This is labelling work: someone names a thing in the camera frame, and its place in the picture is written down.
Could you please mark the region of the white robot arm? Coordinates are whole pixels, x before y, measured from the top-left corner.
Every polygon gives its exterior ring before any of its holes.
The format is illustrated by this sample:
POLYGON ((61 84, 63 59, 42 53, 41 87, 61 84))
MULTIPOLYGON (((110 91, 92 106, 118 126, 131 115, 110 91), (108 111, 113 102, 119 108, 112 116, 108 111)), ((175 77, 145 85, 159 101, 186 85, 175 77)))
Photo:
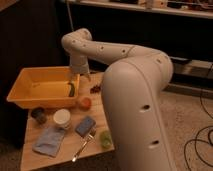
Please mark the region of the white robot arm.
POLYGON ((177 171, 159 109, 173 65, 160 50, 133 44, 98 42, 78 29, 61 39, 75 74, 90 75, 90 59, 108 66, 101 98, 122 171, 177 171))

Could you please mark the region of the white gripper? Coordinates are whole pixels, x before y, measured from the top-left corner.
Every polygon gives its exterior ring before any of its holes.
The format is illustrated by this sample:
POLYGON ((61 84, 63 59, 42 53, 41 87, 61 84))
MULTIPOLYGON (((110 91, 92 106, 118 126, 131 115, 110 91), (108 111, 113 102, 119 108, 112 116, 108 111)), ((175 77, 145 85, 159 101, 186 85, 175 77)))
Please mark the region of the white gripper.
POLYGON ((91 81, 91 77, 89 73, 89 64, 88 59, 84 55, 77 55, 70 57, 70 67, 72 72, 75 74, 84 74, 84 76, 91 81))

